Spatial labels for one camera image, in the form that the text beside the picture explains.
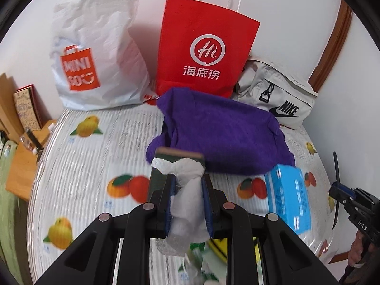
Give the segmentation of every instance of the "small bottle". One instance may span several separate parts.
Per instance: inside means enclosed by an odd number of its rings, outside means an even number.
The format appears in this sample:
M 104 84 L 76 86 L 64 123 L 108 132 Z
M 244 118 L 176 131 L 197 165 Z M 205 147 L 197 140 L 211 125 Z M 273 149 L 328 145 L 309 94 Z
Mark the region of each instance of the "small bottle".
M 25 147 L 25 149 L 29 150 L 29 151 L 33 151 L 33 145 L 32 143 L 30 142 L 30 140 L 25 137 L 24 135 L 22 135 L 20 137 L 20 142 L 23 144 L 23 146 Z

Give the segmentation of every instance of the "miniso bag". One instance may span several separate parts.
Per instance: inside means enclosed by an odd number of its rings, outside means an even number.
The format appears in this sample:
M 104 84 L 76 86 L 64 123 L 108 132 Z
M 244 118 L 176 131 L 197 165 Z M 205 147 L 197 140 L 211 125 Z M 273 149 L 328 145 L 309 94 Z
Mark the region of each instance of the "miniso bag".
M 96 110 L 153 97 L 127 31 L 137 7 L 138 0 L 56 0 L 51 59 L 64 107 Z
M 200 0 L 166 0 L 157 94 L 187 87 L 230 97 L 259 25 L 231 9 Z
M 280 124 L 296 129 L 314 106 L 318 93 L 283 67 L 249 57 L 237 85 L 237 100 L 269 111 Z

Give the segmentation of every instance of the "white wall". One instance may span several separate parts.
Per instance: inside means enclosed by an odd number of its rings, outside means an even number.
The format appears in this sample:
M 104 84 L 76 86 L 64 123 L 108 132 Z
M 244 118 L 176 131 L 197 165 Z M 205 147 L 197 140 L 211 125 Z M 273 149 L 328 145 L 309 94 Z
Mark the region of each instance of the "white wall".
M 225 5 L 227 0 L 205 0 Z M 240 12 L 261 22 L 253 53 L 270 57 L 308 79 L 332 31 L 340 0 L 242 0 Z M 50 70 L 54 0 L 33 0 L 0 44 L 0 72 L 17 85 L 34 83 L 51 117 L 62 104 Z M 151 76 L 155 75 L 165 0 L 140 0 L 130 29 Z
M 331 182 L 333 151 L 339 159 L 341 183 L 380 196 L 379 91 L 380 52 L 354 16 L 342 52 L 319 92 L 304 126 L 315 144 Z M 348 251 L 355 227 L 340 209 L 339 252 Z

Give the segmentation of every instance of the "purple towel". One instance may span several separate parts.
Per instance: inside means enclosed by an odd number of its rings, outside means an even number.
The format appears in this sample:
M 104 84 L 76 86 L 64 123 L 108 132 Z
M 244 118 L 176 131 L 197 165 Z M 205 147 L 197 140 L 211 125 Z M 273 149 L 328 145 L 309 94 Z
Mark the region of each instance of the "purple towel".
M 202 153 L 209 172 L 256 175 L 277 164 L 295 165 L 270 112 L 188 88 L 170 89 L 157 106 L 164 126 L 146 151 L 149 162 L 164 146 Z

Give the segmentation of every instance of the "blue package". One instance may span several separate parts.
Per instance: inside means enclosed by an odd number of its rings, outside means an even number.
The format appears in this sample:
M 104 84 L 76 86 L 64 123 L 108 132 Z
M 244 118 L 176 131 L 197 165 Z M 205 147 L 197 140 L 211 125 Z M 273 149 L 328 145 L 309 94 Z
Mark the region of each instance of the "blue package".
M 265 174 L 269 211 L 278 214 L 296 234 L 311 229 L 309 200 L 299 168 L 277 165 Z

